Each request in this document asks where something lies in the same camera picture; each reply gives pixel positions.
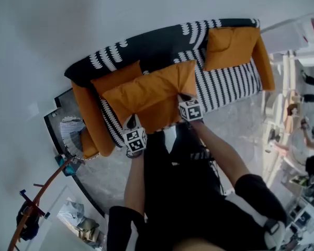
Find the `gray floor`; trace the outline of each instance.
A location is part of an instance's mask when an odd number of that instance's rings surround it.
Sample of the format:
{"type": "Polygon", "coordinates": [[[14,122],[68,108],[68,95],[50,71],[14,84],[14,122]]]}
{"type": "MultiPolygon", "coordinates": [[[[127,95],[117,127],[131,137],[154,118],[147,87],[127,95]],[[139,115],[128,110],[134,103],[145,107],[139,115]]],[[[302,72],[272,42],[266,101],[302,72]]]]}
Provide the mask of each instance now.
{"type": "MultiPolygon", "coordinates": [[[[204,121],[218,136],[229,142],[241,155],[251,172],[261,174],[262,147],[262,95],[230,104],[205,115],[204,121]]],[[[107,211],[111,206],[121,205],[130,159],[124,152],[114,150],[110,157],[98,157],[80,166],[77,176],[86,190],[107,211]]],[[[221,175],[223,186],[231,187],[221,175]]]]}
{"type": "MultiPolygon", "coordinates": [[[[274,77],[276,92],[282,90],[282,76],[276,67],[274,77]]],[[[301,65],[297,62],[297,71],[301,65]]],[[[305,69],[306,73],[314,76],[314,69],[305,69]]],[[[314,94],[314,87],[306,85],[297,73],[297,91],[301,94],[314,94]]],[[[79,116],[79,109],[74,99],[73,92],[67,92],[60,97],[62,107],[57,110],[57,116],[50,116],[54,132],[60,140],[59,123],[65,116],[79,116]]],[[[218,136],[231,144],[243,158],[252,173],[261,175],[262,164],[262,136],[265,126],[261,110],[262,93],[247,99],[227,105],[204,117],[205,124],[218,136]]],[[[314,104],[305,104],[304,111],[314,126],[314,104]]],[[[127,177],[130,169],[130,159],[125,156],[124,150],[115,149],[110,157],[97,157],[81,165],[77,176],[90,193],[92,198],[107,212],[111,206],[121,205],[127,177]]],[[[227,178],[221,173],[221,182],[225,189],[231,188],[227,178]]]]}

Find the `hand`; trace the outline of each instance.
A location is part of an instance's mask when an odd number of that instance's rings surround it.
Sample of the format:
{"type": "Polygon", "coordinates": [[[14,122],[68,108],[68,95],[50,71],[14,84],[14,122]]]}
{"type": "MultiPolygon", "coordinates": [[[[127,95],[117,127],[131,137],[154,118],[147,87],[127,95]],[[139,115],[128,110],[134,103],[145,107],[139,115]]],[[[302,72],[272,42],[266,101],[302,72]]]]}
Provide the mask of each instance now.
{"type": "Polygon", "coordinates": [[[304,131],[306,131],[309,128],[309,124],[306,118],[302,118],[300,125],[301,125],[300,128],[304,131]]]}
{"type": "Polygon", "coordinates": [[[178,94],[177,97],[179,114],[184,121],[191,122],[203,118],[202,106],[197,98],[186,94],[178,94]]]}

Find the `white wall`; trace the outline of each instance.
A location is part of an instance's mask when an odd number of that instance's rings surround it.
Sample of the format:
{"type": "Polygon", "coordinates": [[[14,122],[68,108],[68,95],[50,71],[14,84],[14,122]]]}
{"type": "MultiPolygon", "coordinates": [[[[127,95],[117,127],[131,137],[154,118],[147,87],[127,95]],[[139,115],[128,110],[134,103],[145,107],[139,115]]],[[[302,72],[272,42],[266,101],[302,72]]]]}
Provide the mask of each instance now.
{"type": "Polygon", "coordinates": [[[99,212],[97,212],[97,210],[92,206],[88,199],[83,195],[80,188],[74,183],[74,180],[72,178],[68,178],[67,180],[68,185],[65,185],[64,187],[57,186],[57,191],[59,191],[61,188],[63,189],[60,190],[60,194],[52,203],[51,208],[43,208],[45,212],[50,212],[51,214],[47,219],[40,219],[37,236],[28,242],[21,241],[21,243],[17,243],[16,246],[19,248],[19,250],[34,251],[40,249],[43,242],[46,241],[45,237],[47,236],[51,227],[56,226],[56,224],[54,225],[53,222],[58,219],[58,212],[63,207],[66,200],[83,204],[84,216],[95,220],[99,224],[98,229],[103,234],[107,234],[105,219],[100,215],[99,212]]]}
{"type": "MultiPolygon", "coordinates": [[[[152,29],[208,18],[259,18],[262,28],[314,12],[314,0],[0,0],[0,250],[23,199],[57,168],[43,115],[70,87],[65,68],[91,52],[152,29]],[[28,106],[40,113],[29,118],[28,106]]],[[[49,207],[68,179],[41,201],[49,207]]]]}
{"type": "Polygon", "coordinates": [[[55,219],[44,238],[40,251],[93,251],[71,232],[59,219],[55,219]]]}

